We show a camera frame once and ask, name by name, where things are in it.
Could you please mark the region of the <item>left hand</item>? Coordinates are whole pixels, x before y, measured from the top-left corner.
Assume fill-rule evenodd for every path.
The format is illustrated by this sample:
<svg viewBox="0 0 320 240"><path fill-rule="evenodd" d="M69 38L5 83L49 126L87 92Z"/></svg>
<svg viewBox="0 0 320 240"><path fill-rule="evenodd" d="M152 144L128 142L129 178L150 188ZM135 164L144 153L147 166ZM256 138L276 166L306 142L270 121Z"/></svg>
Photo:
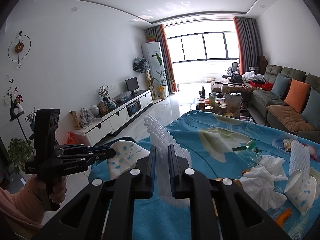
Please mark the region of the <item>left hand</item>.
<svg viewBox="0 0 320 240"><path fill-rule="evenodd" d="M53 203L61 204L65 200L66 192L67 192L66 183L67 183L67 177L63 176L54 185L54 187L52 189L53 192L48 197L49 199L51 199L53 201ZM46 189L46 184L43 181L39 180L37 178L37 175L34 175L31 177L30 188L31 188L32 192L40 200L42 200L41 191Z"/></svg>

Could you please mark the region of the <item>pink sleeve forearm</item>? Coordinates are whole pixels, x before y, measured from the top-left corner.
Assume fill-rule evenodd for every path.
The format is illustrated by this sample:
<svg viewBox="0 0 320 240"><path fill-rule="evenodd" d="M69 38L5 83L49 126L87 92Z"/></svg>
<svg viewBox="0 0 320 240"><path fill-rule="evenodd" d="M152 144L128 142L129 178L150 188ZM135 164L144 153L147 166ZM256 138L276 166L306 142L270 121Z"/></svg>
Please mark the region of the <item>pink sleeve forearm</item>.
<svg viewBox="0 0 320 240"><path fill-rule="evenodd" d="M1 188L1 212L18 224L30 229L40 229L44 218L44 204L33 191L36 177L31 177L17 193Z"/></svg>

